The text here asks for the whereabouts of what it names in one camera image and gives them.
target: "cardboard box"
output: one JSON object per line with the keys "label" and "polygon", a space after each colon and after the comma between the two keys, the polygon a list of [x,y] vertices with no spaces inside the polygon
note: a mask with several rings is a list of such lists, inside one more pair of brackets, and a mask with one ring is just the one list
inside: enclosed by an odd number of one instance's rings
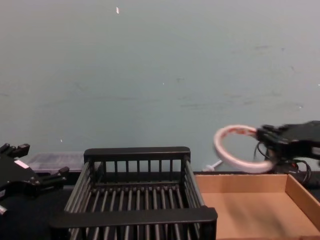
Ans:
{"label": "cardboard box", "polygon": [[216,239],[320,239],[320,203],[291,175],[197,175],[196,181],[218,213]]}

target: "teal wall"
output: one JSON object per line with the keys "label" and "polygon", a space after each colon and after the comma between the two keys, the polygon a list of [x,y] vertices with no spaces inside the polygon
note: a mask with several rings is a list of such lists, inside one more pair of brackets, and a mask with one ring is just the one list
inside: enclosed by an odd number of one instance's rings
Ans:
{"label": "teal wall", "polygon": [[[1,0],[1,143],[30,143],[31,156],[188,146],[199,171],[217,160],[212,137],[225,125],[320,119],[319,9],[318,0]],[[254,145],[227,143],[250,160]]]}

